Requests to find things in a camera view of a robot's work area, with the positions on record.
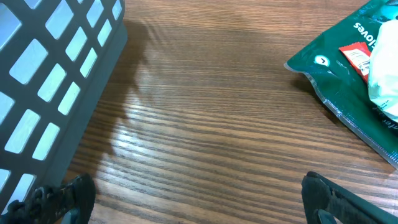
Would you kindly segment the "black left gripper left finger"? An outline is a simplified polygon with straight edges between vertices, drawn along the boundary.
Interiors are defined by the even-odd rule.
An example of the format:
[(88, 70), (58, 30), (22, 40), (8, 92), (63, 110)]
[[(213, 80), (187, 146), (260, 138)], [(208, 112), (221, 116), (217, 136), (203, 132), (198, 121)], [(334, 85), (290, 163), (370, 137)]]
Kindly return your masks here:
[(64, 185), (43, 185), (31, 198), (15, 200), (1, 215), (1, 224), (63, 223), (87, 224), (94, 208), (96, 187), (89, 174), (82, 174)]

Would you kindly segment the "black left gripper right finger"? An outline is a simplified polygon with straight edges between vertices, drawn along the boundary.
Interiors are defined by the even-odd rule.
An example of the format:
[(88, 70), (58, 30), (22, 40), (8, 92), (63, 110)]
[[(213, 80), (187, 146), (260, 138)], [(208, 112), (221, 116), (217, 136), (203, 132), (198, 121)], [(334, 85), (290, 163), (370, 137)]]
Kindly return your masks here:
[(351, 193), (324, 176), (310, 171), (302, 180), (307, 222), (397, 224), (397, 217)]

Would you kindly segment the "green 3M gloves bag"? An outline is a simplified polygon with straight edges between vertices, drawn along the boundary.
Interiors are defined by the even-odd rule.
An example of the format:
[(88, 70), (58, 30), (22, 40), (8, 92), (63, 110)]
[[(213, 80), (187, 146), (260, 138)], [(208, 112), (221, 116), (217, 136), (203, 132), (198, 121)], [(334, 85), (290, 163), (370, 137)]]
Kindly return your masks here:
[(365, 42), (372, 52), (380, 26), (392, 20), (397, 21), (397, 1), (369, 1), (320, 34), (290, 58), (285, 67), (304, 74), (336, 117), (396, 167), (397, 122), (369, 99), (368, 83), (339, 50), (355, 42)]

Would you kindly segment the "red stick packet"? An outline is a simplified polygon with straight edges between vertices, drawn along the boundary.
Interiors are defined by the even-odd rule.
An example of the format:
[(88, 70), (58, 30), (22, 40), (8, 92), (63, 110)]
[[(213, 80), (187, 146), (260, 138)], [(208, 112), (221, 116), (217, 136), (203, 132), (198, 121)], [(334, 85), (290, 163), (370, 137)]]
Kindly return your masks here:
[(355, 42), (339, 48), (340, 52), (348, 59), (365, 83), (368, 82), (370, 73), (371, 52), (365, 42)]

